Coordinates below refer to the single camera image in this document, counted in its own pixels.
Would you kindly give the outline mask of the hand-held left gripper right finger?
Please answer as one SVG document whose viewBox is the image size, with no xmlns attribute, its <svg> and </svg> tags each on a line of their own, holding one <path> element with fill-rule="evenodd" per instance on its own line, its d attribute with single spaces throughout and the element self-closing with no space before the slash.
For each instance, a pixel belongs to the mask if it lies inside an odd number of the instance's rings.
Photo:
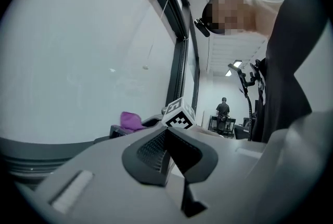
<svg viewBox="0 0 333 224">
<path fill-rule="evenodd" d="M 169 128 L 177 179 L 167 183 L 168 218 L 256 218 L 261 196 L 252 172 L 265 146 Z"/>
</svg>

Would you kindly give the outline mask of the purple cloth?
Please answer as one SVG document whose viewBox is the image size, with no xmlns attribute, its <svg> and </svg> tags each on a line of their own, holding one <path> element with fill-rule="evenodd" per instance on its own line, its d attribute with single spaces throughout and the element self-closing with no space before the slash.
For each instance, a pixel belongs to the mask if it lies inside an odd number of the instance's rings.
<svg viewBox="0 0 333 224">
<path fill-rule="evenodd" d="M 145 129 L 141 117 L 134 113 L 122 112 L 120 115 L 120 127 L 130 133 Z"/>
</svg>

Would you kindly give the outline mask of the black gooseneck holder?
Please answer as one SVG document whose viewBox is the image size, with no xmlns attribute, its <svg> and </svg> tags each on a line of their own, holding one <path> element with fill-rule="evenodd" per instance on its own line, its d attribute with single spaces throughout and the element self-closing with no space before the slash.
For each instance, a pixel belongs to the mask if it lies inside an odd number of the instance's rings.
<svg viewBox="0 0 333 224">
<path fill-rule="evenodd" d="M 240 83 L 241 88 L 240 91 L 243 93 L 245 98 L 248 101 L 249 108 L 249 126 L 248 126 L 248 141 L 252 140 L 252 126 L 253 126 L 253 116 L 252 116 L 252 104 L 250 98 L 248 96 L 248 87 L 254 86 L 256 83 L 258 87 L 264 87 L 263 78 L 260 72 L 260 61 L 258 59 L 255 60 L 255 64 L 250 63 L 250 67 L 252 68 L 252 72 L 250 72 L 250 81 L 246 81 L 246 74 L 240 74 Z"/>
</svg>

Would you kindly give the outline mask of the person's right forearm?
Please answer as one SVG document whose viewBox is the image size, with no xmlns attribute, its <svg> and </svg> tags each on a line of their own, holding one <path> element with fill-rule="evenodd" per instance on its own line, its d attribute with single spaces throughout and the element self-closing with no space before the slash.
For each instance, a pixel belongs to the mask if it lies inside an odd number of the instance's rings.
<svg viewBox="0 0 333 224">
<path fill-rule="evenodd" d="M 202 134 L 206 134 L 206 135 L 211 135 L 211 136 L 216 136 L 216 137 L 223 138 L 222 135 L 219 135 L 219 134 L 216 133 L 216 132 L 213 132 L 213 131 L 210 131 L 210 130 L 204 129 L 204 128 L 201 127 L 201 126 L 194 126 L 194 127 L 192 128 L 192 130 L 195 131 L 195 132 L 202 133 Z"/>
</svg>

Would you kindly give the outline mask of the smartphone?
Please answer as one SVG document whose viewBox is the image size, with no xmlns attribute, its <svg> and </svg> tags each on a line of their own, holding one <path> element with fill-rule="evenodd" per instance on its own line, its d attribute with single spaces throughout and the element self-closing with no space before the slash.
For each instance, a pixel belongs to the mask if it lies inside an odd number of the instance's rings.
<svg viewBox="0 0 333 224">
<path fill-rule="evenodd" d="M 231 71 L 231 77 L 234 80 L 240 80 L 242 82 L 245 82 L 245 74 L 242 72 L 242 70 L 236 66 L 234 66 L 233 64 L 228 64 L 229 70 Z"/>
</svg>

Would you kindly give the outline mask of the frosted window pane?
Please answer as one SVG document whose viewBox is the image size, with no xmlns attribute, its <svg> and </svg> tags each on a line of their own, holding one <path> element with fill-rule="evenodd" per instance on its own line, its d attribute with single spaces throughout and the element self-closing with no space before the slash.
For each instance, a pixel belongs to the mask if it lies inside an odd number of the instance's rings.
<svg viewBox="0 0 333 224">
<path fill-rule="evenodd" d="M 196 54 L 196 45 L 193 42 L 193 36 L 191 33 L 189 33 L 186 83 L 184 88 L 184 94 L 186 95 L 187 100 L 195 113 L 197 111 L 198 91 L 199 91 L 199 58 Z"/>
<path fill-rule="evenodd" d="M 0 137 L 105 136 L 165 105 L 176 43 L 157 0 L 13 0 L 0 22 Z"/>
</svg>

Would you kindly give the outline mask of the black frame table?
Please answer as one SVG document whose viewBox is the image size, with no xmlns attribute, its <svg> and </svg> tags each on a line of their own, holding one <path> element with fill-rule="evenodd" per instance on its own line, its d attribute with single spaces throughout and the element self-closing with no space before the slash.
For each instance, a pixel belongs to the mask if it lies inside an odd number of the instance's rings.
<svg viewBox="0 0 333 224">
<path fill-rule="evenodd" d="M 210 116 L 208 130 L 217 133 L 225 138 L 234 137 L 234 125 L 236 119 L 231 117 Z"/>
</svg>

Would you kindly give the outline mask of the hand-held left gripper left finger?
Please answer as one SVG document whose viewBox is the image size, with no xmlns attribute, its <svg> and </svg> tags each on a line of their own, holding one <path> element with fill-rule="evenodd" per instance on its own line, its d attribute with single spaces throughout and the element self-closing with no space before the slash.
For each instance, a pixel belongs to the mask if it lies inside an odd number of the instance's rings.
<svg viewBox="0 0 333 224">
<path fill-rule="evenodd" d="M 36 189 L 61 224 L 186 224 L 170 154 L 185 129 L 156 126 L 94 144 Z"/>
</svg>

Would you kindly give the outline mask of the black window frame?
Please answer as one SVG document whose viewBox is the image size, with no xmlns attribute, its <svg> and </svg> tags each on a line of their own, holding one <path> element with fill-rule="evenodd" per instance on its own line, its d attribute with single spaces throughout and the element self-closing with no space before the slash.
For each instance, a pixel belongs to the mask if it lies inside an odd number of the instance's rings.
<svg viewBox="0 0 333 224">
<path fill-rule="evenodd" d="M 194 50 L 194 90 L 191 106 L 197 109 L 199 92 L 199 55 L 189 0 L 157 0 L 176 35 L 166 104 L 184 95 L 189 46 Z"/>
</svg>

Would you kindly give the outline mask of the black t-shirt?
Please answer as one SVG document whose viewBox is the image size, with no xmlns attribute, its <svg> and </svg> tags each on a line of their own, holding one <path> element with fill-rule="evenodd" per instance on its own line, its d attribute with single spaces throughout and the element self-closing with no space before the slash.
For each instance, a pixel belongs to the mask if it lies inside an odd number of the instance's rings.
<svg viewBox="0 0 333 224">
<path fill-rule="evenodd" d="M 320 0 L 283 1 L 259 66 L 265 87 L 258 90 L 253 141 L 267 143 L 273 132 L 312 112 L 294 73 L 313 50 L 327 20 Z"/>
</svg>

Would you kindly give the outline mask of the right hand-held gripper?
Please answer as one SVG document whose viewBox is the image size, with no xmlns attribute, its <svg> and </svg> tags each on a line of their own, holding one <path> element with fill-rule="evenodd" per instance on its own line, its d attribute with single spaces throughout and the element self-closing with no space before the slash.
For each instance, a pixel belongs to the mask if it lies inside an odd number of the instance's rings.
<svg viewBox="0 0 333 224">
<path fill-rule="evenodd" d="M 162 109 L 161 115 L 155 115 L 142 122 L 146 128 L 153 127 L 161 123 L 165 127 L 174 127 L 182 129 L 192 129 L 195 125 L 195 112 L 183 97 L 171 102 Z M 112 125 L 110 127 L 110 138 L 119 138 L 130 134 L 131 131 L 121 126 Z"/>
</svg>

